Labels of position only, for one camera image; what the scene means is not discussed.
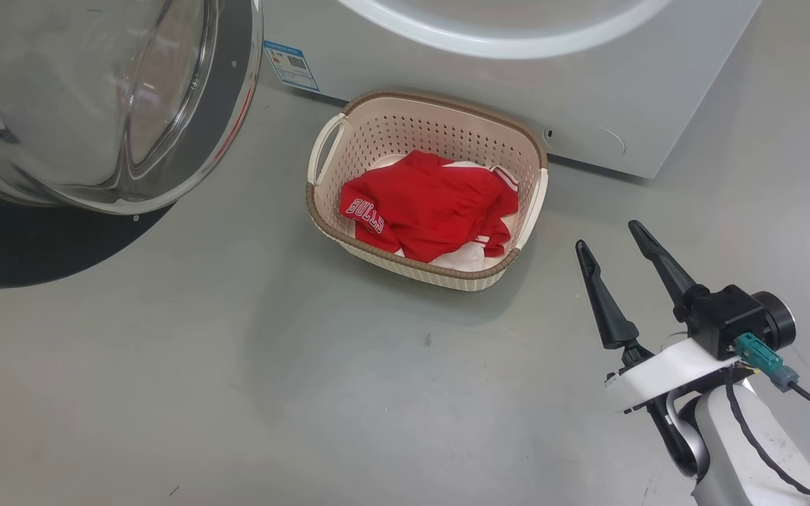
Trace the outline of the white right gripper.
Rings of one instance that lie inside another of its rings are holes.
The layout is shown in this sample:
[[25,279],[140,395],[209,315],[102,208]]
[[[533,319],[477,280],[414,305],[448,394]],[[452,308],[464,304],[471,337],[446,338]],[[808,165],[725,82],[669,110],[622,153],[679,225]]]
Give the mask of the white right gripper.
[[[642,222],[630,221],[628,228],[643,256],[655,266],[673,304],[686,306],[685,295],[697,282]],[[603,348],[616,350],[636,343],[639,331],[626,319],[605,285],[589,246],[578,240],[575,251]],[[723,372],[739,361],[735,353],[729,359],[717,360],[693,339],[685,339],[607,379],[605,397],[611,411],[623,413],[672,391],[681,396],[692,391],[706,394],[722,384]]]

